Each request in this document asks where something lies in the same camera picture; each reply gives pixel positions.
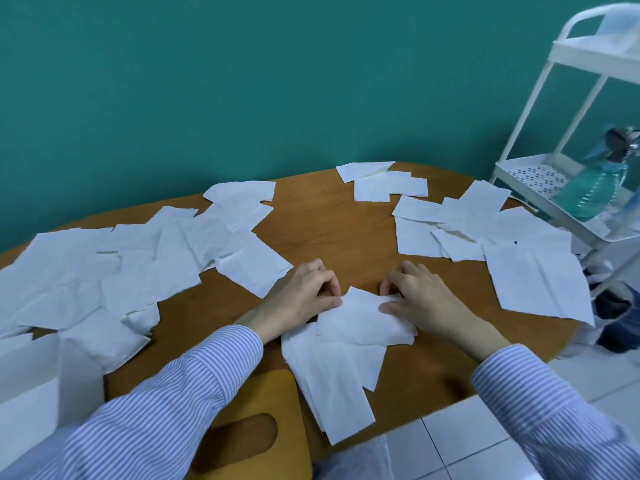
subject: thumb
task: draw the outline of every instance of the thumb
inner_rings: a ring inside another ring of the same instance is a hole
[[[318,296],[314,301],[314,315],[332,308],[338,308],[341,304],[342,298],[339,296]]]
[[[396,318],[406,318],[407,306],[398,301],[386,301],[378,307],[379,311],[386,315],[393,315]]]

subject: white utility cart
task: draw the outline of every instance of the white utility cart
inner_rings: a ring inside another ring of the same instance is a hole
[[[603,15],[595,35],[568,38],[576,23]],[[568,179],[578,174],[584,167],[565,156],[562,151],[607,79],[612,77],[640,84],[639,34],[640,4],[620,3],[600,6],[581,11],[571,17],[553,42],[547,62],[493,170],[491,183],[494,183],[497,178],[500,179],[522,195],[533,207],[548,214],[555,225],[565,227],[591,247],[591,251],[582,258],[583,267],[594,262],[598,254],[613,243],[640,237],[640,223],[636,223],[637,229],[634,225],[609,229],[605,224],[606,220],[629,200],[632,195],[629,190],[620,188],[612,204],[596,218],[585,223],[571,217],[551,200]],[[552,153],[507,160],[554,64],[593,72],[600,74],[600,77]],[[591,293],[592,298],[606,290],[613,280],[638,261],[640,261],[640,251],[594,289]]]

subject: person's left hand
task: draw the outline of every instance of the person's left hand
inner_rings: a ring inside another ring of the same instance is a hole
[[[318,296],[327,284],[332,296]],[[320,312],[342,304],[340,283],[320,259],[301,264],[279,279],[261,304],[245,313],[236,325],[251,328],[263,344],[308,322]]]

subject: brown tabletop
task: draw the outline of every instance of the brown tabletop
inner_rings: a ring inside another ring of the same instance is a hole
[[[428,200],[439,203],[446,196],[460,197],[473,180],[427,165],[396,163],[392,169],[411,171],[414,177],[427,178]],[[327,268],[335,271],[343,291],[356,286],[377,293],[384,272],[394,269],[402,259],[423,263],[439,274],[474,313],[493,323],[510,341],[526,345],[544,361],[562,349],[577,323],[501,309],[484,262],[452,263],[445,258],[399,255],[396,227],[391,216],[397,201],[397,196],[392,196],[390,203],[354,201],[353,183],[343,184],[334,169],[281,178],[277,180],[271,203],[274,211],[254,232],[295,266],[322,258]],[[209,204],[198,194],[112,210],[64,228],[144,223],[163,205],[204,210]],[[516,201],[509,200],[506,206],[516,205],[519,205]],[[0,255],[0,267],[10,264],[22,249],[24,246]],[[203,273],[201,279],[200,286],[159,304],[161,322],[154,329],[152,343],[107,376],[108,398],[128,393],[169,361],[213,331],[232,323],[259,302],[259,298],[219,275],[215,269]],[[264,357],[254,374],[283,368],[286,364],[280,352],[280,341],[276,340],[265,347]],[[428,333],[420,332],[412,346],[389,347],[375,393],[366,391],[376,422],[333,447],[318,429],[304,397],[299,394],[312,460],[473,395],[469,377],[474,369],[475,363],[466,355]],[[257,426],[255,434],[260,435],[265,428],[268,426]],[[247,443],[251,442],[244,438],[239,445],[246,449]]]

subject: hand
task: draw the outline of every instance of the hand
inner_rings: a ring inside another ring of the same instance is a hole
[[[475,316],[423,264],[404,261],[389,271],[380,284],[380,295],[400,291],[404,301],[389,301],[380,311],[414,323],[416,327],[443,336],[477,362],[509,345],[493,325]]]
[[[332,296],[318,296],[325,287]],[[340,283],[320,259],[301,264],[279,279],[261,304],[245,313],[237,325],[251,328],[263,344],[308,322],[320,312],[342,304]]]

